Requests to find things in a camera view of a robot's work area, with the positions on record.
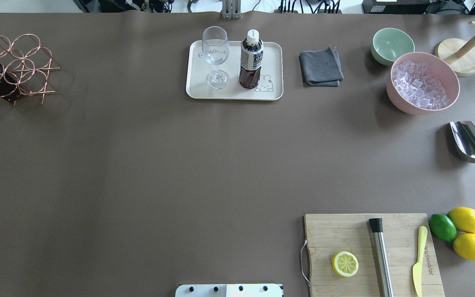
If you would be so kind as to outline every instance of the glass base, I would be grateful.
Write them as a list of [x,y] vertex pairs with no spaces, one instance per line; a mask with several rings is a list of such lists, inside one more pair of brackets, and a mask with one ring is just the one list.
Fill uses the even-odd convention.
[[228,85],[228,74],[222,70],[215,70],[208,74],[206,81],[214,89],[222,89]]

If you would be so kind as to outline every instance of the cutting board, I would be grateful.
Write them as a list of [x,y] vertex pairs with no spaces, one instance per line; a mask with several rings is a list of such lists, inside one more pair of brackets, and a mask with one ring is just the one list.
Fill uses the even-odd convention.
[[[428,228],[422,270],[423,297],[444,297],[426,214],[306,214],[311,297],[380,297],[378,262],[368,219],[382,218],[395,297],[416,297],[412,265],[417,261],[419,226]],[[358,259],[357,274],[339,276],[332,257],[346,250]]]

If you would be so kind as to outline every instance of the bottle cap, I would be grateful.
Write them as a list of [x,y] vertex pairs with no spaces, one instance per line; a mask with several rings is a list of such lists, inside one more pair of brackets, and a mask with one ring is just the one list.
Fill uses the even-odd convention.
[[256,29],[249,30],[249,32],[247,33],[247,43],[249,45],[254,45],[254,43],[258,43],[259,39],[260,39],[260,32],[258,32],[258,30]]

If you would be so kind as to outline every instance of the brown table surface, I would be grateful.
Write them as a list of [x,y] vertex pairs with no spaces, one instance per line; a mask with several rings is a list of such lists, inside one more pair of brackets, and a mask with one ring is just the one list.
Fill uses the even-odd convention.
[[[179,284],[283,283],[308,296],[307,213],[475,208],[475,164],[448,122],[475,122],[475,75],[446,111],[411,116],[371,57],[392,26],[416,50],[469,39],[475,16],[0,14],[63,70],[43,106],[0,101],[0,296],[172,297]],[[283,49],[273,102],[196,100],[188,48],[210,25]],[[337,47],[345,79],[309,87],[298,54]],[[475,296],[475,262],[435,240],[447,296]]]

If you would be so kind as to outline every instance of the wine glass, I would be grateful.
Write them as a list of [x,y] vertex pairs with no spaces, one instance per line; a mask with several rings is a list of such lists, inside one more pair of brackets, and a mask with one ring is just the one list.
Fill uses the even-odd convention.
[[228,36],[225,29],[211,26],[203,32],[203,56],[217,70],[208,74],[206,81],[214,89],[222,89],[228,84],[228,74],[219,70],[219,65],[228,58]]

